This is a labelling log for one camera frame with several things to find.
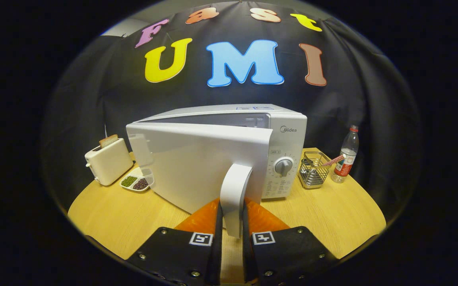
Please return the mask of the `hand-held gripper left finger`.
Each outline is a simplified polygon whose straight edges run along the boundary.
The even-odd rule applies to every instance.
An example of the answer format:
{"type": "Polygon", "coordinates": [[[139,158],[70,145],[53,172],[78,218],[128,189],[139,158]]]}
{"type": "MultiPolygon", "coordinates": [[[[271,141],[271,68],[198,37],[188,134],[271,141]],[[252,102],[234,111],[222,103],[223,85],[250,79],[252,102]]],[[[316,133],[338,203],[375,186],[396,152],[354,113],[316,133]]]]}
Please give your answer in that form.
{"type": "Polygon", "coordinates": [[[222,221],[214,199],[176,227],[159,227],[127,263],[169,286],[218,286],[222,221]]]}

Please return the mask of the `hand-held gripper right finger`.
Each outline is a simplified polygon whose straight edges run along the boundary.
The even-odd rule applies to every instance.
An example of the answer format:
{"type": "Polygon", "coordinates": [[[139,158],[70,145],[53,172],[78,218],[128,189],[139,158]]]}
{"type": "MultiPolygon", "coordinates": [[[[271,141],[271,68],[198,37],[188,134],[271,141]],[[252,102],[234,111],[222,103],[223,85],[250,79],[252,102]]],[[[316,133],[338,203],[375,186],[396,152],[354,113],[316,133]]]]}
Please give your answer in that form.
{"type": "Polygon", "coordinates": [[[249,198],[243,207],[244,279],[260,286],[312,286],[338,259],[305,226],[290,227],[249,198]]]}

